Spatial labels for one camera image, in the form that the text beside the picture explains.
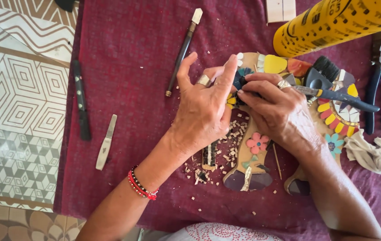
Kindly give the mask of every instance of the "red bracelet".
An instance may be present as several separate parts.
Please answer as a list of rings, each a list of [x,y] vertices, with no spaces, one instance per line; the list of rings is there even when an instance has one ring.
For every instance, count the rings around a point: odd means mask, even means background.
[[[150,200],[156,200],[156,193],[158,192],[159,188],[155,190],[155,192],[151,193],[148,190],[144,189],[144,187],[139,183],[137,178],[134,175],[134,169],[138,165],[135,165],[129,172],[128,172],[128,180],[133,187],[133,189],[138,193],[140,196],[144,198],[148,198]]]

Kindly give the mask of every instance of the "yellow container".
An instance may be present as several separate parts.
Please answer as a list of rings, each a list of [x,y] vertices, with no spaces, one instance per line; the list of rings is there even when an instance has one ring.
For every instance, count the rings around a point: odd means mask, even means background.
[[[322,0],[274,35],[279,56],[295,57],[381,31],[381,0]]]

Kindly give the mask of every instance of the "toothpick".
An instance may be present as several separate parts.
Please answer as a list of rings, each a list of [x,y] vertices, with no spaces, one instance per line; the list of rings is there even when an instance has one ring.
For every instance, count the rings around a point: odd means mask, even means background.
[[[280,174],[280,180],[282,180],[282,178],[281,178],[280,164],[278,163],[277,151],[275,150],[275,144],[273,144],[272,147],[274,149],[275,160],[277,161],[277,167],[278,167],[278,173]]]

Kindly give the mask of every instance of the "red fabric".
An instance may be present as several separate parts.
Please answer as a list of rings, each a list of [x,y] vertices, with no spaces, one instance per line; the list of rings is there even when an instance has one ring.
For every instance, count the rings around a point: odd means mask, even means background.
[[[316,2],[297,1],[297,12]],[[76,102],[69,101],[68,106],[74,106],[68,112],[71,126],[66,126],[70,133],[64,138],[67,142],[67,151],[61,157],[64,178],[59,177],[62,186],[58,187],[57,195],[61,199],[56,199],[55,210],[64,215],[89,217],[170,127],[179,104],[178,90],[174,89],[170,98],[164,93],[195,8],[202,8],[204,14],[189,47],[190,52],[199,54],[190,69],[192,81],[204,68],[223,65],[230,54],[256,51],[274,54],[272,39],[281,24],[266,25],[264,3],[86,0],[79,60],[93,138],[91,142],[80,140]],[[299,59],[313,63],[321,54],[328,56],[355,76],[360,96],[364,97],[371,73],[370,52],[368,36]],[[381,104],[381,93],[377,95],[377,103]],[[109,162],[98,171],[95,162],[112,114],[118,115],[118,121]],[[376,113],[376,129],[368,140],[381,137],[381,112]],[[284,169],[283,177],[289,177],[297,163],[283,149],[278,148],[277,153]],[[343,170],[381,224],[381,175],[349,162],[345,153],[341,157]],[[273,183],[255,192],[226,189],[220,170],[210,176],[214,182],[220,182],[218,187],[194,185],[183,173],[183,166],[161,186],[157,200],[149,203],[138,224],[174,232],[196,222],[221,222],[268,232],[284,240],[328,240],[327,229],[311,198],[290,196],[284,191],[285,178],[279,180],[273,152],[268,153],[265,163],[273,170]]]

